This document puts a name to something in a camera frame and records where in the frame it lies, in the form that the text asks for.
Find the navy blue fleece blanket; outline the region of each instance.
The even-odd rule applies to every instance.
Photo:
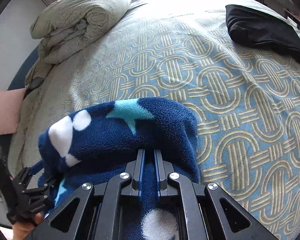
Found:
[[[99,184],[125,170],[137,151],[160,149],[174,170],[198,182],[197,122],[180,103],[165,98],[120,100],[91,106],[53,124],[39,137],[44,173],[63,179],[50,198],[55,208],[84,182]],[[146,155],[140,206],[124,214],[124,239],[177,236],[177,221],[168,206],[157,202],[153,155]]]

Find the bed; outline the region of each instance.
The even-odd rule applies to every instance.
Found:
[[[38,136],[71,112],[113,100],[170,98],[197,116],[200,183],[218,183],[278,239],[295,239],[300,232],[300,64],[233,43],[227,4],[293,25],[253,0],[132,3],[108,33],[55,65],[29,94],[33,110],[26,129],[11,140],[11,174],[40,160]]]

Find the rolled comforter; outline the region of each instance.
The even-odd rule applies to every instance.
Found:
[[[30,28],[33,39],[42,39],[39,59],[25,84],[45,78],[59,64],[108,32],[126,13],[131,0],[59,0],[39,15]]]

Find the triangular cutout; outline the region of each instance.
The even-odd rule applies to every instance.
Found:
[[[220,198],[220,204],[225,212],[232,232],[236,233],[250,226],[250,222],[225,198]]]
[[[79,202],[79,198],[72,200],[68,206],[51,221],[50,226],[64,233],[68,232]]]

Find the human hand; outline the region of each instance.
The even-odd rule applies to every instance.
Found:
[[[40,224],[43,221],[43,216],[41,213],[36,214],[33,218],[36,224]],[[34,225],[31,223],[17,222],[12,225],[13,230],[13,240],[23,240],[26,236],[34,229]]]

